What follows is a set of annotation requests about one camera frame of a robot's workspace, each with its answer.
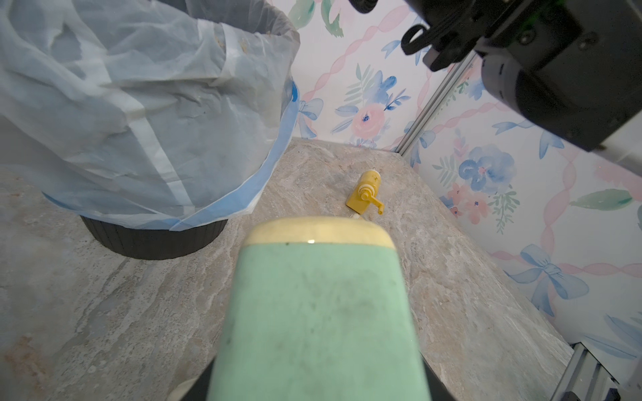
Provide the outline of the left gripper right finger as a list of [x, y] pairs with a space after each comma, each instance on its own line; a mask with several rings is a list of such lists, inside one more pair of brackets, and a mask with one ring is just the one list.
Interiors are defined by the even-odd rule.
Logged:
[[432, 401], [456, 401], [454, 396], [448, 390], [448, 388], [441, 382], [436, 373], [430, 367], [426, 359], [422, 359], [426, 380], [428, 383], [428, 388], [431, 395]]

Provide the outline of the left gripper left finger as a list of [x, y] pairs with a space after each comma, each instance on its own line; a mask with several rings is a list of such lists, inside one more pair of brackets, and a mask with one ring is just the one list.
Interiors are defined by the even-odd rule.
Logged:
[[214, 370], [216, 359], [207, 365], [202, 374], [187, 390], [186, 394], [182, 396], [181, 401], [206, 401], [210, 387], [212, 372]]

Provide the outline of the green pencil sharpener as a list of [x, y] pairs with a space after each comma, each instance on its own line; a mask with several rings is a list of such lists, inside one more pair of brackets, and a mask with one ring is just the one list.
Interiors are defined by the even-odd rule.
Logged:
[[257, 225], [239, 252], [210, 400], [428, 400], [400, 259], [365, 220]]

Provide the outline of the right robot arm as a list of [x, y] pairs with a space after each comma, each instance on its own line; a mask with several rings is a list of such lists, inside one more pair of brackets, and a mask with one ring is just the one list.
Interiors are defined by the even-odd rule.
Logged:
[[638, 1], [412, 1], [401, 39], [431, 71], [476, 53], [486, 90], [526, 120], [641, 172]]

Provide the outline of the yellow pencil sharpener far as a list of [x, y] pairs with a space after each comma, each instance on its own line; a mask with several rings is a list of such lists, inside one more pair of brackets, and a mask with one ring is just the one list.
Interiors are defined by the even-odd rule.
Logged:
[[364, 172], [347, 199], [345, 205], [358, 215], [364, 215], [370, 206], [377, 208], [379, 215], [385, 211], [385, 205], [378, 199], [381, 186], [381, 174], [376, 170]]

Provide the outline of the black trash bin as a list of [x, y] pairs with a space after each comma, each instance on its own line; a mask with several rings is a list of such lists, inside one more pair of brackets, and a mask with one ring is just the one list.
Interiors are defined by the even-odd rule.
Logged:
[[104, 247], [124, 257], [160, 261], [185, 257], [211, 244], [221, 235], [227, 220], [182, 232], [139, 230], [81, 218], [91, 235]]

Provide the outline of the clear trash bag blue band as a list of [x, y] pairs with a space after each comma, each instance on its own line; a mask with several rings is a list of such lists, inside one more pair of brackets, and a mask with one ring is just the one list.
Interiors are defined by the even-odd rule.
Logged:
[[4, 1], [1, 163], [123, 227], [248, 214], [292, 137], [299, 46], [265, 1]]

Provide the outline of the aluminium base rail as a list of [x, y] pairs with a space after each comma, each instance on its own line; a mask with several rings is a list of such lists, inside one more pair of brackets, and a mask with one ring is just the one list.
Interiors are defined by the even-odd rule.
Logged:
[[641, 358], [623, 383], [618, 382], [581, 343], [573, 345], [571, 357], [551, 401], [641, 401]]

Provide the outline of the right corner aluminium post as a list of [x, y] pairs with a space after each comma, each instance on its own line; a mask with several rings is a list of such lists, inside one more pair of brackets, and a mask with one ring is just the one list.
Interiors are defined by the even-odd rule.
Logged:
[[444, 80], [437, 87], [436, 92], [431, 95], [426, 105], [421, 109], [421, 113], [419, 113], [418, 117], [413, 122], [413, 125], [409, 128], [399, 145], [395, 148], [395, 152], [397, 154], [405, 155], [408, 152], [415, 140], [421, 135], [426, 124], [437, 112], [441, 102], [443, 102], [451, 90], [456, 86], [458, 80], [473, 64], [475, 58], [475, 53], [471, 52], [463, 61], [461, 61], [461, 63], [456, 63], [449, 68]]

